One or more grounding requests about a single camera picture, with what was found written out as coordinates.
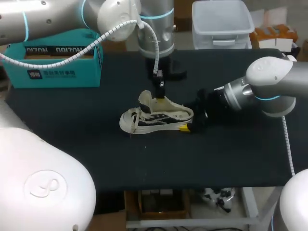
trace shoe sole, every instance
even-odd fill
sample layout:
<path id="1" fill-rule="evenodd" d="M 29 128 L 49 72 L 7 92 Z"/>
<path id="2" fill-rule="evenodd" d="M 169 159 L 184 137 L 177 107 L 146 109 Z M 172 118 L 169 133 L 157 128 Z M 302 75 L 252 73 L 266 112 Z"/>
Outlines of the shoe sole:
<path id="1" fill-rule="evenodd" d="M 131 124 L 129 125 L 127 122 L 124 120 L 124 114 L 120 118 L 120 128 L 131 134 L 147 134 L 151 133 L 154 131 L 162 131 L 162 130 L 179 130 L 180 127 L 188 124 L 191 122 L 192 119 L 187 120 L 187 121 L 182 121 L 178 123 L 172 123 L 172 124 L 161 124 L 161 125 L 153 125 L 153 126 L 142 126 L 142 127 L 137 127 L 135 132 L 131 132 Z"/>

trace table leg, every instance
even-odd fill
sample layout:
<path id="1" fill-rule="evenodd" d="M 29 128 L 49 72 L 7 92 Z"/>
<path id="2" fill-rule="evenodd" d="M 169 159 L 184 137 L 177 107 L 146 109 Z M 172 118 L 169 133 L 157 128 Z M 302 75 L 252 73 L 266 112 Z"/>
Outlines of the table leg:
<path id="1" fill-rule="evenodd" d="M 274 213 L 276 203 L 279 199 L 279 196 L 282 192 L 283 187 L 275 187 L 273 192 L 268 197 L 265 205 L 259 212 L 257 219 L 259 220 L 259 224 L 250 225 L 249 231 L 267 231 L 268 225 L 270 223 L 272 214 Z"/>

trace metal frame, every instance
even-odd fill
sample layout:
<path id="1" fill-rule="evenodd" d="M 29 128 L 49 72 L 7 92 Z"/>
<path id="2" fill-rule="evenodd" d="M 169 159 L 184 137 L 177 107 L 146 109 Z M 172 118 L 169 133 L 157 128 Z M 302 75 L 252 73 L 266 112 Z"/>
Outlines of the metal frame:
<path id="1" fill-rule="evenodd" d="M 217 219 L 178 219 L 178 220 L 137 220 L 127 221 L 126 228 L 149 228 L 149 227 L 237 227 L 249 225 L 249 231 L 262 231 L 266 226 L 265 220 L 272 212 L 276 204 L 282 187 L 274 188 L 265 206 L 258 211 L 256 199 L 252 188 L 241 188 L 243 204 L 245 208 L 245 218 L 217 218 Z"/>

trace white shoelace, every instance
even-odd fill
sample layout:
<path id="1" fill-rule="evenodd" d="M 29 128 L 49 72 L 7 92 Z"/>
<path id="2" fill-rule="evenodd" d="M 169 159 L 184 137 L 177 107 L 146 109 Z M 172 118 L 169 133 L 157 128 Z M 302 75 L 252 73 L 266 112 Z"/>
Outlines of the white shoelace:
<path id="1" fill-rule="evenodd" d="M 135 120 L 135 122 L 133 122 L 131 124 L 131 133 L 135 133 L 136 129 L 138 128 L 138 123 L 139 123 L 139 118 L 140 118 L 141 110 L 140 110 L 140 108 L 135 108 L 134 112 L 136 114 L 134 114 L 132 116 L 132 120 L 134 121 L 135 118 L 136 118 L 136 120 Z"/>
<path id="2" fill-rule="evenodd" d="M 289 164 L 291 169 L 292 177 L 295 176 L 294 167 L 293 167 L 293 160 L 292 160 L 292 154 L 291 154 L 291 146 L 289 141 L 289 135 L 288 135 L 288 128 L 287 128 L 287 122 L 285 120 L 285 117 L 282 117 L 282 125 L 284 130 L 284 138 L 285 138 L 285 144 L 287 147 L 288 157 L 289 157 Z"/>

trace shoelace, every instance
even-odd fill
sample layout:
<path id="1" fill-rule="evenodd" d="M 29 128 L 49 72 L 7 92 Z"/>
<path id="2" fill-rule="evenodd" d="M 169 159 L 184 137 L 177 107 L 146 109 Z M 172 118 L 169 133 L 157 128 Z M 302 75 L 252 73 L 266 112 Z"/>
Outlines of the shoelace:
<path id="1" fill-rule="evenodd" d="M 136 129 L 138 128 L 138 123 L 139 123 L 139 118 L 140 118 L 140 114 L 141 114 L 141 110 L 140 108 L 136 108 L 135 110 L 135 113 L 133 116 L 132 116 L 132 120 L 134 121 L 134 119 L 136 118 L 135 122 L 133 122 L 131 124 L 131 133 L 135 133 Z"/>

